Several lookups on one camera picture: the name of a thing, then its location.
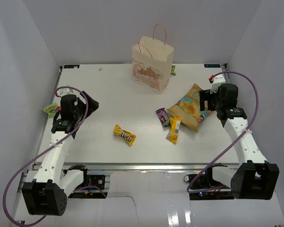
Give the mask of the yellow chips bag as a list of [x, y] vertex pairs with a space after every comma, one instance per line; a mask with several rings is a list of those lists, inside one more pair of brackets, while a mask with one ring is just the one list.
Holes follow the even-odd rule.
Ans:
[[201, 90], [195, 83], [178, 102], [168, 109], [173, 117], [181, 118], [182, 124], [196, 132], [201, 123], [213, 113], [208, 110], [207, 105], [204, 110], [200, 110], [199, 92]]

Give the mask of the green snack packet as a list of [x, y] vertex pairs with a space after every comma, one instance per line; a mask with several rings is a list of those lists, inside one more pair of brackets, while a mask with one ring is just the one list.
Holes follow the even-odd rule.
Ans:
[[172, 67], [171, 67], [171, 75], [174, 75], [174, 76], [176, 75], [175, 69], [176, 69], [176, 66], [172, 65]]
[[47, 113], [48, 118], [53, 118], [58, 112], [59, 105], [57, 103], [50, 104], [43, 108], [43, 111]]

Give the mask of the purple candy packet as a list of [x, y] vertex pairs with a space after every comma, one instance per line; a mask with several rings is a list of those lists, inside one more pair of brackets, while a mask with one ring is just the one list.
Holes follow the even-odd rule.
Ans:
[[169, 127], [170, 126], [170, 119], [169, 119], [169, 116], [168, 116], [165, 108], [161, 108], [161, 109], [156, 110], [156, 114], [157, 114], [158, 118], [160, 119], [163, 127]]

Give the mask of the yellow snack bar wrapper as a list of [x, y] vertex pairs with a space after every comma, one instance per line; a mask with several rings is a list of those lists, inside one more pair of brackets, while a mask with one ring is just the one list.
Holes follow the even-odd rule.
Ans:
[[181, 125], [181, 118], [170, 118], [170, 131], [166, 136], [166, 139], [176, 144], [178, 140], [179, 127]]

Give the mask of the yellow m&m's packet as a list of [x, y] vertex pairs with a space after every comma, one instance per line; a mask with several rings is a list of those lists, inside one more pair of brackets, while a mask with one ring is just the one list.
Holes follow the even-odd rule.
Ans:
[[135, 139], [136, 139], [136, 135], [134, 135], [134, 134], [132, 134], [132, 133], [126, 131], [126, 130], [123, 130], [119, 125], [115, 126], [114, 135], [124, 138], [124, 140], [126, 141], [126, 143], [129, 146], [132, 146]]

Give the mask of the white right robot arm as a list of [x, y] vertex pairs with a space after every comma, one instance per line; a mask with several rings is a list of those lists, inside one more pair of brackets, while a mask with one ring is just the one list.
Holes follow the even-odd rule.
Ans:
[[270, 200], [279, 176], [277, 164], [267, 161], [248, 131], [247, 116], [237, 107], [238, 87], [223, 83], [216, 90], [202, 90], [200, 109], [216, 111], [228, 133], [239, 160], [239, 168], [213, 166], [206, 172], [205, 185], [211, 189], [222, 184], [230, 188], [236, 199]]

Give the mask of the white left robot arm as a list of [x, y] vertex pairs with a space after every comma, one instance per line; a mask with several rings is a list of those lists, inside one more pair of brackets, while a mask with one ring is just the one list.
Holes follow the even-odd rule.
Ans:
[[63, 170], [65, 158], [74, 142], [78, 126], [84, 118], [98, 109], [99, 103], [85, 91], [81, 97], [69, 89], [61, 93], [60, 110], [53, 118], [51, 142], [40, 168], [31, 182], [24, 183], [22, 195], [30, 215], [61, 216], [67, 206], [67, 198], [75, 189], [90, 185], [90, 176], [84, 165]]

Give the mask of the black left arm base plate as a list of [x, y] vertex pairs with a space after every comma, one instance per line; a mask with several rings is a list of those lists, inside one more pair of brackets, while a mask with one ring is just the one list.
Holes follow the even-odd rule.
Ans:
[[106, 176], [105, 175], [89, 175], [89, 183], [86, 186], [79, 186], [69, 196], [76, 199], [105, 199]]

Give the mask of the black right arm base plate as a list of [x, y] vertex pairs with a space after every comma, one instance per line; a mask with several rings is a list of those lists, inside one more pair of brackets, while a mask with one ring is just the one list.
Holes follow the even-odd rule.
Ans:
[[213, 189], [222, 186], [216, 181], [209, 182], [205, 175], [200, 176], [197, 181], [191, 186], [190, 190], [202, 190], [199, 193], [190, 193], [190, 201], [214, 201], [214, 200], [233, 200], [229, 188], [225, 185], [221, 189]]

